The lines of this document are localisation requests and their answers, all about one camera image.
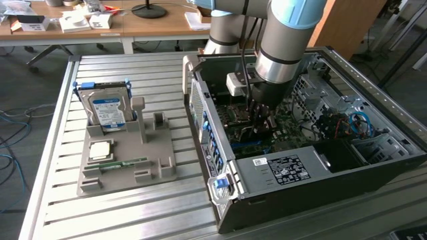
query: aluminum profile table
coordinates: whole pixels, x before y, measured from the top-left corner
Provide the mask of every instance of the aluminum profile table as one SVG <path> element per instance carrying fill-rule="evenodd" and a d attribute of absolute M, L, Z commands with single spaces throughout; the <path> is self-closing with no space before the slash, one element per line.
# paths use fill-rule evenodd
<path fill-rule="evenodd" d="M 385 239 L 395 228 L 427 222 L 425 164 L 374 193 L 219 235 L 182 93 L 183 56 L 195 53 L 71 57 L 20 240 Z M 126 78 L 144 96 L 144 114 L 164 111 L 170 118 L 178 180 L 79 197 L 87 115 L 72 82 Z"/>

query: desk lamp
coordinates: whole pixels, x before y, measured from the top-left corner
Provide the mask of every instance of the desk lamp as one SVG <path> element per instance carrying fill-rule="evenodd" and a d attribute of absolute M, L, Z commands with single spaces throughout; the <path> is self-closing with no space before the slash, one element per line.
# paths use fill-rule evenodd
<path fill-rule="evenodd" d="M 168 12 L 162 6 L 150 4 L 150 0 L 146 0 L 146 4 L 132 7 L 132 13 L 143 19 L 158 19 Z"/>

